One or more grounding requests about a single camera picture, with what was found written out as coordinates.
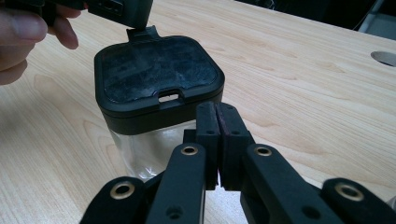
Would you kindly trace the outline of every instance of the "human hand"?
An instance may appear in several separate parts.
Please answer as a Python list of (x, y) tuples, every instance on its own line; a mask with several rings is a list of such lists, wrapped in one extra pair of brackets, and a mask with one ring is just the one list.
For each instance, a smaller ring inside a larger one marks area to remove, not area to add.
[(67, 18), (75, 18), (80, 11), (57, 6), (57, 18), (52, 27), (36, 14), (2, 7), (0, 0), (0, 85), (7, 85), (21, 77), (27, 67), (26, 57), (35, 43), (47, 33), (56, 35), (69, 49), (78, 47), (78, 39)]

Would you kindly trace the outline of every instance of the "plastic container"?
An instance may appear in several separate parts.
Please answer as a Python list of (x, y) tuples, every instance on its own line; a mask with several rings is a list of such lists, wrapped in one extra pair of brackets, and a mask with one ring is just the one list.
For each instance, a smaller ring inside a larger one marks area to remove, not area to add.
[(147, 180), (195, 128), (195, 107), (221, 101), (224, 75), (191, 38), (159, 37), (155, 27), (128, 36), (95, 56), (96, 101), (129, 175)]

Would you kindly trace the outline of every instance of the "wooden desk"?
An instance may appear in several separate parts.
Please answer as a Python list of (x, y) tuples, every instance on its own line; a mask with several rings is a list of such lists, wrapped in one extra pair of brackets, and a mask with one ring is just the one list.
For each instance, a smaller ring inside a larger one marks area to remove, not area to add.
[[(257, 142), (276, 147), (317, 186), (343, 176), (396, 195), (396, 68), (376, 50), (396, 42), (229, 0), (154, 1), (162, 36), (198, 40), (226, 74)], [(83, 13), (77, 50), (48, 36), (22, 79), (0, 87), (0, 223), (76, 223), (98, 190), (125, 175), (95, 102), (93, 57), (126, 42), (125, 27)], [(209, 192), (207, 223), (242, 213)]]

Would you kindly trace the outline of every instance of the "black lid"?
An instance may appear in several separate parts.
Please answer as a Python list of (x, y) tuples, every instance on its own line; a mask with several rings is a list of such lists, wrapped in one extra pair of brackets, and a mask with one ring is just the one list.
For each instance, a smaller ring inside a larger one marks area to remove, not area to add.
[[(159, 37), (155, 27), (128, 36), (95, 56), (96, 101), (111, 130), (149, 132), (194, 119), (203, 101), (220, 101), (224, 75), (198, 42)], [(178, 98), (159, 102), (173, 94)]]

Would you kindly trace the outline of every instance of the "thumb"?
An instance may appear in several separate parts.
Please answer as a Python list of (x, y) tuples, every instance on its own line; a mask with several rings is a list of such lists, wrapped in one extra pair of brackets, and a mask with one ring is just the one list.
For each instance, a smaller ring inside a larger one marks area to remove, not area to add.
[(47, 31), (47, 24), (34, 13), (0, 8), (0, 46), (34, 44)]

